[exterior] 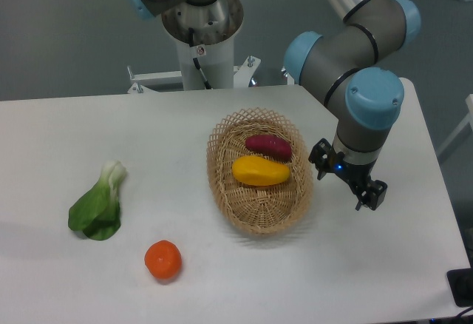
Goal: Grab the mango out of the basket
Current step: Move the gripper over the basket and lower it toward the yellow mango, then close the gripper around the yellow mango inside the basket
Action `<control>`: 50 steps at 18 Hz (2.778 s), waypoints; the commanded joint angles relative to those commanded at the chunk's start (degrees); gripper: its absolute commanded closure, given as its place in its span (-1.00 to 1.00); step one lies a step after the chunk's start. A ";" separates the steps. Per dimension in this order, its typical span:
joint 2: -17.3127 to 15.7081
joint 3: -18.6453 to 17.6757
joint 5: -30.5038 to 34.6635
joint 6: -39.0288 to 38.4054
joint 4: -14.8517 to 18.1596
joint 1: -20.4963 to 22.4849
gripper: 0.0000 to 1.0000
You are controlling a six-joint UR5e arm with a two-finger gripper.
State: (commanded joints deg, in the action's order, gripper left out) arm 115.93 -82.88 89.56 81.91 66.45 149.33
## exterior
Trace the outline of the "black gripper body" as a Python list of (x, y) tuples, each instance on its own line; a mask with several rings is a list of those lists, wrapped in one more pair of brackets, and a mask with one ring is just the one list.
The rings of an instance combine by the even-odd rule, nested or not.
[(345, 160), (343, 152), (331, 149), (328, 154), (329, 171), (342, 179), (354, 195), (378, 193), (378, 185), (371, 178), (376, 159), (369, 163), (355, 164)]

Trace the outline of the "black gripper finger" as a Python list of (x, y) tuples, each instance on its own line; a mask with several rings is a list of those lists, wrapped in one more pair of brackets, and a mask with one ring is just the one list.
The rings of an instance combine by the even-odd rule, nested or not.
[(327, 173), (333, 172), (330, 164), (331, 151), (331, 144), (326, 139), (322, 138), (313, 146), (310, 152), (308, 160), (315, 166), (318, 180), (321, 180)]
[(362, 187), (358, 187), (355, 195), (358, 202), (355, 210), (362, 207), (375, 211), (383, 202), (387, 192), (387, 184), (381, 180), (368, 180)]

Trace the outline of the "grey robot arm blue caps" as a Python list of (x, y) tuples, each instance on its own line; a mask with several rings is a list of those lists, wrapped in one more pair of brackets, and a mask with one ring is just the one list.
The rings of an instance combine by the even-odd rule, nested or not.
[[(239, 0), (129, 1), (141, 18), (161, 18), (177, 44), (185, 89), (235, 86), (233, 39), (243, 21)], [(338, 121), (334, 139), (319, 141), (310, 153), (319, 177), (337, 175), (359, 206), (377, 209), (387, 185), (373, 180), (371, 171), (404, 100), (401, 80), (377, 63), (418, 35), (421, 16), (410, 0), (328, 1), (344, 29), (332, 37), (300, 34), (283, 65)]]

